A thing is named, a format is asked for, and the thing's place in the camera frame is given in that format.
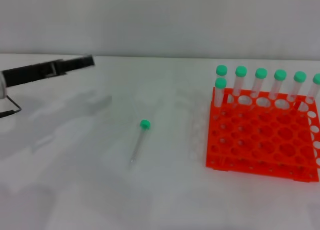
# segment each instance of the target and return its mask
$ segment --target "clear plastic test tube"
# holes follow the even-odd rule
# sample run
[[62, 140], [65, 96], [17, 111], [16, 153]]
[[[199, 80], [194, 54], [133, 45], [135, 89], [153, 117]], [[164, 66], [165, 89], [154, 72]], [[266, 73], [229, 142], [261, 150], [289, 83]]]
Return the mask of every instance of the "clear plastic test tube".
[[286, 79], [287, 73], [283, 69], [278, 69], [274, 73], [274, 82], [269, 92], [269, 99], [275, 100], [280, 91], [283, 81]]
[[303, 82], [306, 80], [306, 78], [307, 78], [306, 73], [304, 73], [302, 71], [298, 71], [295, 73], [294, 78], [293, 78], [294, 79], [293, 88], [286, 98], [287, 101], [289, 101], [289, 102], [295, 101], [295, 99], [299, 93], [299, 90], [300, 90]]
[[222, 101], [224, 99], [225, 87], [227, 86], [227, 81], [223, 78], [218, 78], [215, 80], [214, 89], [214, 106], [220, 108]]
[[247, 68], [244, 66], [238, 66], [235, 70], [235, 80], [233, 86], [232, 95], [239, 96], [241, 93], [242, 85], [244, 83], [245, 76], [247, 74]]
[[225, 78], [228, 68], [225, 65], [218, 65], [216, 67], [215, 73], [217, 78]]
[[320, 74], [314, 75], [312, 81], [313, 81], [313, 83], [311, 85], [309, 93], [305, 98], [306, 99], [305, 102], [307, 104], [312, 104], [314, 102], [314, 100], [316, 99], [316, 96], [320, 90]]
[[267, 74], [268, 72], [264, 68], [259, 68], [255, 71], [255, 79], [254, 79], [254, 83], [253, 83], [251, 94], [250, 94], [252, 98], [258, 97], [262, 87], [262, 83], [266, 78]]

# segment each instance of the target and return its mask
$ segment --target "white tabletop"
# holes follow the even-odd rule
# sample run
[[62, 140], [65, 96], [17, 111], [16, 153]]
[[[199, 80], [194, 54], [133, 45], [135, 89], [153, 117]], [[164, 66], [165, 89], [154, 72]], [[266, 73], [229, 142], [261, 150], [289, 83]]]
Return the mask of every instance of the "white tabletop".
[[[0, 69], [72, 56], [0, 55]], [[204, 166], [215, 68], [307, 72], [318, 61], [95, 57], [96, 67], [8, 89], [0, 119], [1, 230], [318, 230], [320, 184]], [[3, 100], [2, 109], [10, 109]], [[129, 161], [141, 119], [151, 129]]]

